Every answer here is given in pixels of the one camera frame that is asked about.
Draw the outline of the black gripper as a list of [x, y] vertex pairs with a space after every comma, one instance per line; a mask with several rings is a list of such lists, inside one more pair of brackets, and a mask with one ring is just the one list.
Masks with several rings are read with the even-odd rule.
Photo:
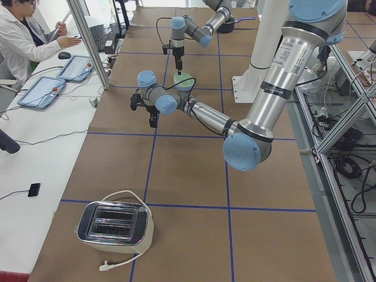
[[184, 55], [184, 47], [172, 47], [173, 56], [175, 57], [175, 65], [176, 69], [181, 71], [183, 69], [183, 62], [181, 60], [182, 56]]
[[141, 94], [139, 93], [134, 93], [133, 94], [133, 100], [130, 101], [130, 108], [133, 111], [136, 111], [138, 107], [146, 107], [146, 104], [144, 103]]

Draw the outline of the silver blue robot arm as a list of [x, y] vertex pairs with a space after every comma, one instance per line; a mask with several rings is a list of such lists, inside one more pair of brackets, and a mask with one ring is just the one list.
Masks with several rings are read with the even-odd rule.
[[212, 41], [212, 35], [232, 16], [231, 1], [203, 1], [215, 14], [202, 26], [195, 24], [193, 18], [188, 15], [175, 16], [172, 18], [171, 37], [169, 44], [163, 47], [164, 53], [172, 50], [177, 74], [183, 70], [182, 57], [184, 56], [184, 39], [189, 35], [201, 46], [206, 47]]
[[265, 2], [252, 54], [260, 60], [261, 74], [253, 104], [242, 120], [195, 99], [191, 88], [165, 88], [149, 70], [138, 74], [130, 107], [146, 108], [151, 126], [157, 125], [158, 114], [181, 110], [224, 137], [223, 156], [228, 165], [241, 171], [254, 169], [269, 157], [274, 125], [315, 48], [342, 41], [346, 13], [346, 1]]

